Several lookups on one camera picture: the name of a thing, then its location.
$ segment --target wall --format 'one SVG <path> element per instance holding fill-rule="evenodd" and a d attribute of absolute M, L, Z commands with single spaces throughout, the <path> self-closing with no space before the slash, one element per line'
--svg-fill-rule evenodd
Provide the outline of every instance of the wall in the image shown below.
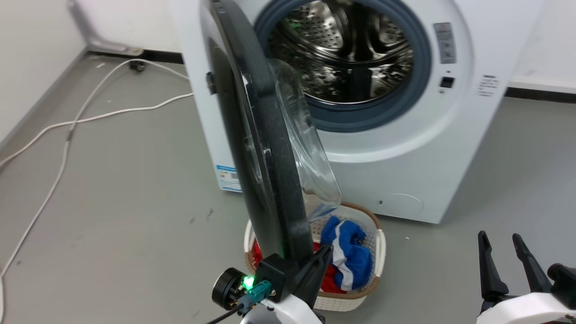
<path fill-rule="evenodd" d="M 0 144 L 85 48 L 65 0 L 0 4 Z"/>
<path fill-rule="evenodd" d="M 180 52 L 169 0 L 79 0 L 105 39 Z M 540 24 L 510 86 L 576 93 L 576 1 L 547 0 Z"/>

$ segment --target red cloth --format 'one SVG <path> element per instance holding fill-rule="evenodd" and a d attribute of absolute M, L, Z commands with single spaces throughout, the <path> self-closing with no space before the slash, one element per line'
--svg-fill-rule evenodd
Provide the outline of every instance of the red cloth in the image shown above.
<path fill-rule="evenodd" d="M 317 251 L 320 248 L 320 244 L 314 242 L 314 251 Z M 252 256 L 254 257 L 255 267 L 258 267 L 258 263 L 262 260 L 262 252 L 260 251 L 260 246 L 258 246 L 258 242 L 254 242 L 252 246 Z M 324 281 L 322 281 L 321 289 L 324 292 L 333 292 L 333 293 L 346 293 L 343 290 L 340 290 L 336 283 L 334 282 L 334 277 L 336 276 L 336 267 L 330 264 L 328 269 L 326 270 L 326 274 L 324 275 Z"/>

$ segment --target blue garment with white stripe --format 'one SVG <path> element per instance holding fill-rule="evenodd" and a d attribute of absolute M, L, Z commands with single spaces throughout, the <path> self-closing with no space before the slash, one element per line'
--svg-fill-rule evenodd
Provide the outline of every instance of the blue garment with white stripe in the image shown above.
<path fill-rule="evenodd" d="M 340 289 L 350 291 L 362 288 L 368 283 L 372 272 L 370 249 L 359 241 L 366 234 L 351 221 L 340 221 L 332 216 L 322 230 L 321 244 L 332 244 L 332 264 L 338 271 L 334 281 Z"/>

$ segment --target green led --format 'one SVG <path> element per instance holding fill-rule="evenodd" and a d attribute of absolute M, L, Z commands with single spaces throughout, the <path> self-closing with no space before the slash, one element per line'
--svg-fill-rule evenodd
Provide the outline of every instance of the green led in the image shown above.
<path fill-rule="evenodd" d="M 242 286 L 244 286 L 244 288 L 246 288 L 247 291 L 252 290 L 252 288 L 254 287 L 254 277 L 252 276 L 244 277 L 244 279 L 242 280 Z"/>

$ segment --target black baseboard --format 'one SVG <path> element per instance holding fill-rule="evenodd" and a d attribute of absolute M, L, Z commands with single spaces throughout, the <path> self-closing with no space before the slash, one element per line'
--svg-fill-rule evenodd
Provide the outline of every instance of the black baseboard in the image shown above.
<path fill-rule="evenodd" d="M 163 52 L 163 51 L 152 51 L 152 50 L 144 50 L 142 55 L 136 56 L 128 56 L 128 55 L 116 55 L 110 53 L 101 53 L 101 52 L 91 52 L 95 55 L 105 55 L 105 56 L 113 56 L 119 58 L 141 58 L 147 59 L 148 61 L 155 61 L 155 62 L 163 62 L 163 63 L 176 63 L 176 64 L 184 64 L 184 59 L 182 58 L 181 53 L 176 52 Z M 556 103 L 576 103 L 576 94 L 575 93 L 563 93 L 563 92 L 553 92 L 553 91 L 541 91 L 541 90 L 531 90 L 531 89 L 521 89 L 521 88 L 508 88 L 506 93 L 504 94 L 505 97 L 510 98 L 519 98 L 519 99 L 529 99 L 529 100 L 541 100 L 541 101 L 551 101 Z"/>

